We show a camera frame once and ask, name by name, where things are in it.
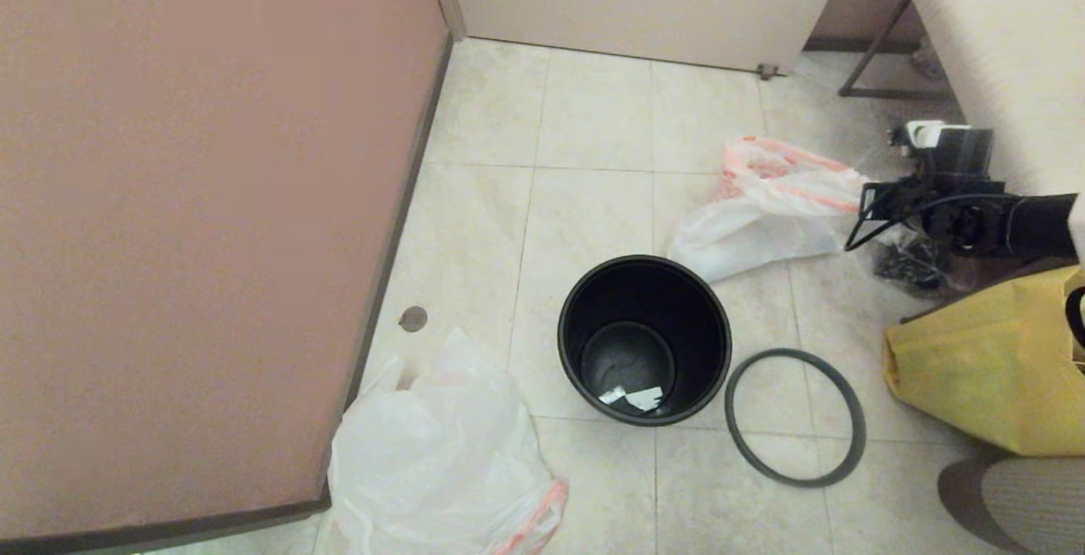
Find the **white red bag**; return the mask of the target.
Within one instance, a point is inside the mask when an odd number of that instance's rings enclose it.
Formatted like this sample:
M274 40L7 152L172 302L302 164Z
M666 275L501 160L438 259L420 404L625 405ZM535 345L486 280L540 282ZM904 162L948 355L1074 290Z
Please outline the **white red bag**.
M667 258L716 282L797 258L843 250L868 178L783 141L741 135L722 150L712 201L676 227Z

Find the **white red-printed bin liner bag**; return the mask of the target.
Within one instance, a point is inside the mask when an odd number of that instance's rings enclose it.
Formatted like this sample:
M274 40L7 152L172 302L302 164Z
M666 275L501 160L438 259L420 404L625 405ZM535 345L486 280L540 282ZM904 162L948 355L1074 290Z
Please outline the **white red-printed bin liner bag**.
M403 371L391 358L332 441L337 555L540 555L569 490L515 383L463 330L407 388Z

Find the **clear bag with black contents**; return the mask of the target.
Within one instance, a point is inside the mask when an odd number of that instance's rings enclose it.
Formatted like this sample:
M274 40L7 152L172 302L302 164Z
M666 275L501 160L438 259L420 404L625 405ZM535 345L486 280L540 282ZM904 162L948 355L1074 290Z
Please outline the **clear bag with black contents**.
M976 291L984 268L976 257L953 254L922 231L899 224L875 238L873 274L915 297L957 297Z

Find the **yellow shopping bag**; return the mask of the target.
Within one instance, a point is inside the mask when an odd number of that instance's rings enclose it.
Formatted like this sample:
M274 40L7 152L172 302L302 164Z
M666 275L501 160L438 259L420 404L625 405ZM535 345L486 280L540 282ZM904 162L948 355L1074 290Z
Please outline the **yellow shopping bag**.
M885 330L899 401L1019 456L1085 456L1085 269L999 282Z

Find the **black round trash bin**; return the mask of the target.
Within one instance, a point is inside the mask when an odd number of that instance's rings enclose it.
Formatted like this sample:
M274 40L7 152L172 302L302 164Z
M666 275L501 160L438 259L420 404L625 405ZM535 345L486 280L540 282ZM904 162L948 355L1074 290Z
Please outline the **black round trash bin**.
M663 427L706 409L732 366L730 319L690 269L656 255L612 258L570 289L557 326L559 361L573 388L608 420ZM661 386L663 401L641 413L625 399L598 397Z

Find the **small clear container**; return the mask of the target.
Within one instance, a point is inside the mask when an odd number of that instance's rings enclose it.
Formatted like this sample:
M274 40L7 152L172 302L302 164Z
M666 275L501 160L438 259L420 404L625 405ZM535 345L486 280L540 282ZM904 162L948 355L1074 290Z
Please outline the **small clear container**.
M929 35L920 37L917 47L908 57L915 72L921 74L928 80L945 79L945 72L939 61L937 50L931 42Z

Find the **cream striped table top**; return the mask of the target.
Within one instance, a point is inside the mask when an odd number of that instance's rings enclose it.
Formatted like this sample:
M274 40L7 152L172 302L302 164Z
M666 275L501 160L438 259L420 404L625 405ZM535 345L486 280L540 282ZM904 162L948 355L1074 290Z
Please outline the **cream striped table top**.
M1085 0L912 0L1009 191L1085 193Z

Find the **grey ribbed round object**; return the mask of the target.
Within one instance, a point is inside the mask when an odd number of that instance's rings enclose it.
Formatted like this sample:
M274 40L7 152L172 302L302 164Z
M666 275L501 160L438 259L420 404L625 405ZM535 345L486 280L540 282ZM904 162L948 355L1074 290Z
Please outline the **grey ribbed round object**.
M965 459L939 474L939 500L1011 555L1085 555L1085 459Z

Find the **dark metal table frame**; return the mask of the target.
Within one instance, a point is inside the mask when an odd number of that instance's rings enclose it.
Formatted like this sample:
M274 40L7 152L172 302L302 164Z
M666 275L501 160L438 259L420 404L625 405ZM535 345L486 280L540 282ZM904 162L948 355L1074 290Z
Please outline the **dark metal table frame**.
M899 18L903 17L908 7L912 4L912 0L899 0L898 3L893 8L888 22L882 27L878 34L876 34L871 44L863 53L863 57L858 60L855 68L848 73L848 77L844 83L837 89L837 94L841 98L869 98L869 99L888 99L888 100L908 100L908 101L953 101L954 94L950 91L926 91L926 89L876 89L876 88L864 88L857 87L856 83L860 79L865 69L871 64L876 54L882 52L882 46L888 40L890 34L898 25Z

